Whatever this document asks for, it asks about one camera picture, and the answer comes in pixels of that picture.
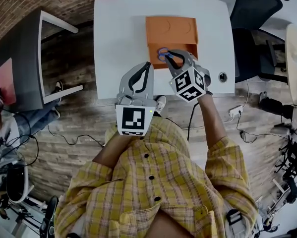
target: power outlet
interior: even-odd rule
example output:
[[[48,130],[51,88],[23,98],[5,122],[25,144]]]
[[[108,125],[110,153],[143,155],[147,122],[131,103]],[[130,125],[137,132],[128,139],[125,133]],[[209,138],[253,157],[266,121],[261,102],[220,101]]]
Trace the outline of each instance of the power outlet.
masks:
[[[243,112],[243,106],[237,106],[235,108],[232,108],[229,110],[229,116],[230,117],[235,117],[236,115],[238,115],[239,113],[242,113]]]

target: orange box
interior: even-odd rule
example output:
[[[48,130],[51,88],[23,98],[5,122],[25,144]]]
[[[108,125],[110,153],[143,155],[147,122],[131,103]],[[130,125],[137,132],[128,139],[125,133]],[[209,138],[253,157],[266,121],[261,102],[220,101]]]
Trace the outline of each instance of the orange box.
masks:
[[[186,50],[198,58],[198,31],[195,18],[146,17],[146,35],[150,62],[154,69],[167,67],[159,60],[160,48]],[[182,66],[181,59],[176,57],[173,59]]]

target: scissors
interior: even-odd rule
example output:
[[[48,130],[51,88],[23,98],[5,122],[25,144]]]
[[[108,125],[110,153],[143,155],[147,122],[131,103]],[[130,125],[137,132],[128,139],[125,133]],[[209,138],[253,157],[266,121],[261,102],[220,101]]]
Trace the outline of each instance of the scissors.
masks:
[[[165,61],[165,56],[169,56],[170,58],[174,58],[174,56],[168,52],[168,48],[158,49],[158,59],[160,61],[166,62]]]

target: plaid shirt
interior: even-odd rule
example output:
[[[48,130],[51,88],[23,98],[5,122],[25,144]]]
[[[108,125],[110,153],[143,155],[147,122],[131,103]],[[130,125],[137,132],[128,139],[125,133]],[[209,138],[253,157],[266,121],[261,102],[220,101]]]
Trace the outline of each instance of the plaid shirt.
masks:
[[[143,237],[161,209],[196,237],[225,237],[225,200],[254,225],[257,208],[239,146],[222,138],[203,171],[190,160],[182,130],[153,117],[113,170],[94,162],[78,170],[57,207],[56,235],[65,237],[85,214],[82,237]]]

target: blue jeans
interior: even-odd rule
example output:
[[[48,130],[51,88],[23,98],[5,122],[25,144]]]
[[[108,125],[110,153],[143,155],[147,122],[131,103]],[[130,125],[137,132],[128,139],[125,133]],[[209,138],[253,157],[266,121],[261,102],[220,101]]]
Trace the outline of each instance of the blue jeans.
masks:
[[[45,104],[42,109],[20,112],[14,115],[18,125],[19,136],[21,137],[19,139],[20,143],[23,143],[28,138],[27,136],[22,135],[28,135],[29,133],[34,135],[58,118],[56,112],[52,110],[58,102],[59,100],[54,100]]]

